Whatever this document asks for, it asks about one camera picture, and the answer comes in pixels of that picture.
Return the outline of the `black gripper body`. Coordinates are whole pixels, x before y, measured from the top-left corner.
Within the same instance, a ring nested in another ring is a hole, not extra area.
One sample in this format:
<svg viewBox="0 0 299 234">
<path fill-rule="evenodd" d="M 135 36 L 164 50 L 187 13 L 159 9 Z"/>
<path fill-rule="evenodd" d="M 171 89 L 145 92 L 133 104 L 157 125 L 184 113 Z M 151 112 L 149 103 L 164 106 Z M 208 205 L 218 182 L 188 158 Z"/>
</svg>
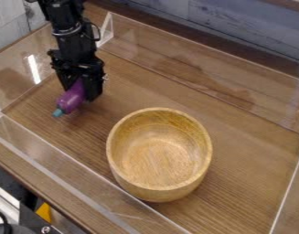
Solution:
<svg viewBox="0 0 299 234">
<path fill-rule="evenodd" d="M 104 76 L 104 61 L 96 57 L 97 50 L 91 26 L 77 26 L 71 30 L 52 29 L 57 48 L 48 51 L 51 67 L 60 82 L 75 82 L 80 77 L 100 80 Z"/>
</svg>

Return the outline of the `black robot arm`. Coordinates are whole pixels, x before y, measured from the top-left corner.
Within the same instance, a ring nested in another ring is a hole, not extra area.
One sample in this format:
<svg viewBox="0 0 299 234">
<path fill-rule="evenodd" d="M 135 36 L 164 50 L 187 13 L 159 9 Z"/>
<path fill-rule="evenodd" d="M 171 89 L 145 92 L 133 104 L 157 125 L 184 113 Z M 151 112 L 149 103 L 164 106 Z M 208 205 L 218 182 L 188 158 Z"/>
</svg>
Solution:
<svg viewBox="0 0 299 234">
<path fill-rule="evenodd" d="M 93 101 L 103 93 L 105 63 L 96 57 L 100 28 L 83 15 L 84 0 L 36 1 L 57 43 L 48 56 L 63 88 L 69 90 L 80 80 L 84 99 Z"/>
</svg>

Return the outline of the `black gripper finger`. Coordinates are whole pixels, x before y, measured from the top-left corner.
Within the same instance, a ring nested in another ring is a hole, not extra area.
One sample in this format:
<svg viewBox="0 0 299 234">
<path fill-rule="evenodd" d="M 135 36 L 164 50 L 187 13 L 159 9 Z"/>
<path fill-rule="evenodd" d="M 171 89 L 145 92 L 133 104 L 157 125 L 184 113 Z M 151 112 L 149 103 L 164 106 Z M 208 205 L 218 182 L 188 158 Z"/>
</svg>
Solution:
<svg viewBox="0 0 299 234">
<path fill-rule="evenodd" d="M 104 75 L 104 72 L 96 72 L 81 76 L 87 101 L 93 101 L 101 95 Z"/>
<path fill-rule="evenodd" d="M 79 75 L 76 73 L 59 72 L 57 78 L 63 85 L 64 90 L 69 90 L 77 80 Z"/>
</svg>

